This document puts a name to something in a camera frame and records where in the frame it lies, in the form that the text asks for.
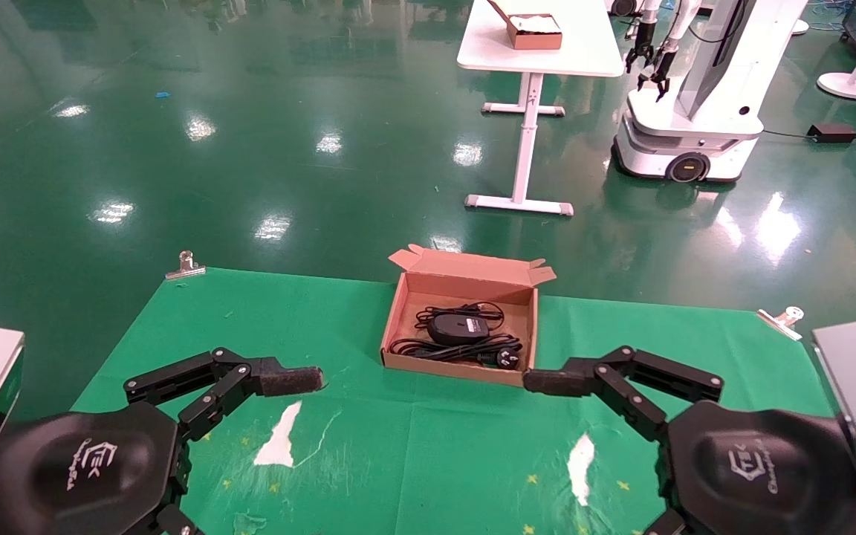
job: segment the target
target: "white tear on cloth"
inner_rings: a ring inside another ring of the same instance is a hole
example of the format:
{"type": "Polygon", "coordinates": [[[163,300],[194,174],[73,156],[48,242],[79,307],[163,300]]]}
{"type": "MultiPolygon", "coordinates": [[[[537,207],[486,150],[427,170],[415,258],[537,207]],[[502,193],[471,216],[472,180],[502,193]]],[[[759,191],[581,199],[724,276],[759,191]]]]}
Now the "white tear on cloth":
{"type": "Polygon", "coordinates": [[[574,449],[570,450],[570,459],[567,460],[567,471],[570,473],[571,490],[577,501],[585,507],[587,498],[590,496],[590,484],[587,483],[587,470],[590,470],[590,464],[594,461],[597,455],[597,448],[594,446],[594,441],[590,440],[590,436],[583,433],[580,440],[575,444],[574,449]]]}
{"type": "Polygon", "coordinates": [[[289,441],[289,433],[296,423],[296,416],[302,407],[302,401],[291,404],[282,411],[279,423],[273,427],[273,434],[259,448],[253,464],[282,464],[283,467],[293,467],[293,443],[289,441]]]}

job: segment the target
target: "logo on robot hand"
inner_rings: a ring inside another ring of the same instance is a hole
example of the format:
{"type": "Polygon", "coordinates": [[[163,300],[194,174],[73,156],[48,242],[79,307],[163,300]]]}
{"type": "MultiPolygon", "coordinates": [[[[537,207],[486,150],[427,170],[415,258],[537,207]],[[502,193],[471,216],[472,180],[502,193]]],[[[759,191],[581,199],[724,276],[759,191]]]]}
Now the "logo on robot hand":
{"type": "Polygon", "coordinates": [[[728,450],[728,461],[731,463],[731,471],[748,481],[755,481],[756,478],[767,473],[758,453],[751,453],[741,444],[735,444],[734,450],[728,450]]]}
{"type": "Polygon", "coordinates": [[[771,460],[771,451],[761,439],[755,439],[752,450],[744,444],[734,444],[733,450],[728,450],[728,461],[731,471],[748,481],[768,475],[768,492],[778,494],[778,474],[775,463],[771,460]]]}
{"type": "Polygon", "coordinates": [[[110,467],[114,461],[114,453],[118,450],[114,444],[103,441],[97,446],[92,446],[85,449],[85,446],[91,444],[91,438],[82,441],[81,446],[75,451],[74,457],[71,458],[71,466],[68,467],[68,483],[65,485],[65,490],[72,490],[75,481],[78,479],[79,464],[81,470],[91,467],[88,471],[88,478],[101,477],[101,468],[110,467]]]}

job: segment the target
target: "cardboard box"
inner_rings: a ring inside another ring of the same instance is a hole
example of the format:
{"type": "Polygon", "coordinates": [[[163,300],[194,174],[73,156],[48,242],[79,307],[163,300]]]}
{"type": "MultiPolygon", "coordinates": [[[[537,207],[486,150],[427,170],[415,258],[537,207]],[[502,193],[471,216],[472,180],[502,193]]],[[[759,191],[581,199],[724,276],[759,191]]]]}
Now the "cardboard box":
{"type": "Polygon", "coordinates": [[[563,31],[560,30],[560,24],[554,19],[554,15],[550,13],[520,13],[523,11],[521,6],[513,6],[507,0],[488,0],[497,11],[500,18],[504,19],[507,24],[507,34],[510,37],[510,45],[514,50],[519,51],[555,51],[560,49],[563,43],[563,31]],[[556,33],[530,33],[530,31],[520,30],[510,18],[530,18],[530,17],[547,17],[554,20],[557,26],[556,33]]]}
{"type": "Polygon", "coordinates": [[[523,372],[534,367],[536,353],[536,287],[554,280],[554,271],[544,267],[543,260],[524,262],[449,253],[414,244],[408,248],[389,257],[405,271],[398,279],[381,339],[381,362],[385,368],[523,386],[523,372]],[[493,302],[504,311],[504,325],[493,333],[512,334],[523,344],[516,370],[486,368],[472,361],[430,361],[388,351],[391,343],[400,338],[430,339],[424,329],[415,328],[415,315],[425,307],[454,308],[478,301],[493,302]]]}

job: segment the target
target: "green tablecloth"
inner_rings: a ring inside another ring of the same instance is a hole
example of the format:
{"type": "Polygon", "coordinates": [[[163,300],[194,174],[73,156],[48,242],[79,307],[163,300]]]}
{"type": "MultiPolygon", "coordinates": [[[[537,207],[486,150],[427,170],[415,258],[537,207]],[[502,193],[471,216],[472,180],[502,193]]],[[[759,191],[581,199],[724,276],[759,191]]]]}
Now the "green tablecloth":
{"type": "MultiPolygon", "coordinates": [[[[326,389],[251,398],[193,444],[181,508],[208,535],[629,535],[663,510],[655,447],[599,400],[384,369],[394,289],[231,270],[164,282],[74,409],[119,409],[126,378],[216,346],[320,366],[326,389]],[[298,399],[296,467],[254,465],[298,399]],[[588,507],[567,470],[584,433],[597,451],[588,507]]],[[[754,312],[545,296],[539,328],[540,368],[630,345],[723,376],[725,406],[829,412],[805,350],[754,312]]],[[[670,417],[685,406],[651,397],[670,417]]]]}

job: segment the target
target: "table foot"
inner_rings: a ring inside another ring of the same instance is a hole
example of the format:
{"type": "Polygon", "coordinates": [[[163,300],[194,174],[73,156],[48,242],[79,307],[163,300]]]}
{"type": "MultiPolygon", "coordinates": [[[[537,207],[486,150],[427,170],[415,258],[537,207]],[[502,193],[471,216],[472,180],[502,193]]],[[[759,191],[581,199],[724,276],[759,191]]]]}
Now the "table foot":
{"type": "Polygon", "coordinates": [[[466,207],[486,207],[486,209],[539,211],[540,213],[556,213],[574,215],[574,206],[570,203],[551,203],[550,201],[532,201],[527,199],[514,203],[507,197],[490,197],[488,195],[468,195],[464,199],[466,207]]]}
{"type": "MultiPolygon", "coordinates": [[[[481,109],[482,111],[497,111],[500,113],[523,113],[525,108],[520,104],[485,102],[481,109]]],[[[567,115],[567,111],[564,111],[563,106],[537,106],[537,113],[541,115],[556,115],[557,117],[567,115]]]]}

